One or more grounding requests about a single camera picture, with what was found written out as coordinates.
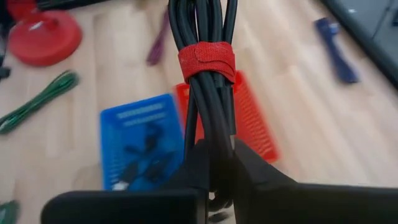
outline blue basket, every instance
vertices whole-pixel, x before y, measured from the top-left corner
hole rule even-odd
[[[156,147],[145,151],[145,138],[153,134],[151,127],[162,130]],[[137,149],[139,153],[126,150]],[[137,162],[139,173],[162,157],[168,155],[170,162],[159,180],[139,177],[129,190],[156,189],[169,179],[183,161],[183,137],[173,97],[169,94],[117,106],[101,113],[101,153],[103,163],[103,184],[112,190],[119,182],[119,176],[131,162]]]

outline bundled cables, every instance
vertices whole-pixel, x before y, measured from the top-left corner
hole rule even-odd
[[[214,149],[210,150],[210,190],[215,193],[209,204],[211,211],[232,205],[228,180],[236,126],[231,43],[237,5],[237,0],[228,1],[223,23],[220,0],[169,1],[170,26],[185,81],[190,85],[185,152],[195,145],[198,114],[205,140]]]

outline light wood floor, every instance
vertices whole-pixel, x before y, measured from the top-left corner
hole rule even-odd
[[[79,49],[48,68],[12,55],[0,83],[0,116],[34,97],[62,71],[81,83],[8,136],[0,136],[0,200],[20,200],[19,223],[35,224],[43,204],[76,189],[100,189],[98,115],[172,91],[182,82],[169,33],[163,61],[146,66],[167,1],[113,0],[71,11],[84,32]],[[312,22],[312,0],[239,1],[234,49],[259,100],[281,160],[301,182],[398,187],[398,97],[343,32],[337,37],[361,82],[336,81]]]

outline red plastic basket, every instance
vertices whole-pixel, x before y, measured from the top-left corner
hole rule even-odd
[[[236,75],[234,88],[236,137],[244,141],[251,149],[255,150],[265,161],[278,160],[278,152],[275,141],[267,127],[267,123],[256,103],[242,71]],[[185,124],[188,110],[189,85],[176,86],[179,110]],[[203,127],[198,118],[197,137],[203,138]]]

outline coiled green cable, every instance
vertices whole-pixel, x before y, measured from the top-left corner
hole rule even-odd
[[[76,72],[67,70],[54,79],[35,98],[22,105],[20,108],[0,118],[0,134],[8,134],[20,125],[30,115],[41,107],[77,86],[79,77]]]

